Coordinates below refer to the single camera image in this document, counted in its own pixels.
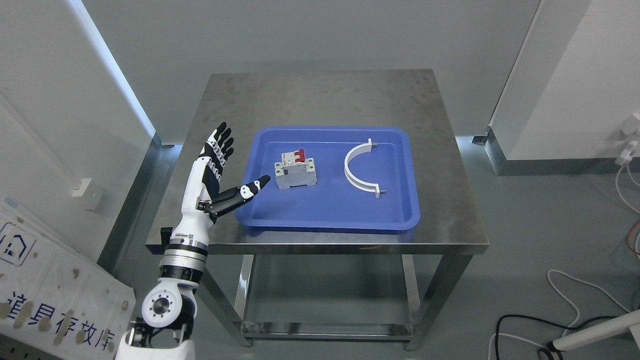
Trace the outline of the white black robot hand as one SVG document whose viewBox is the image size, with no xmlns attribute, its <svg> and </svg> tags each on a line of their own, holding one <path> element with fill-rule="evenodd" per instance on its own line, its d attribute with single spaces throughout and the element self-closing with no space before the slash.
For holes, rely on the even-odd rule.
<svg viewBox="0 0 640 360">
<path fill-rule="evenodd" d="M 182 199 L 182 218 L 171 234 L 171 245 L 206 248 L 210 244 L 209 230 L 217 220 L 252 201 L 270 182 L 271 177 L 263 175 L 241 186 L 221 190 L 224 168 L 234 153 L 232 132 L 222 121 L 192 163 Z"/>
</svg>

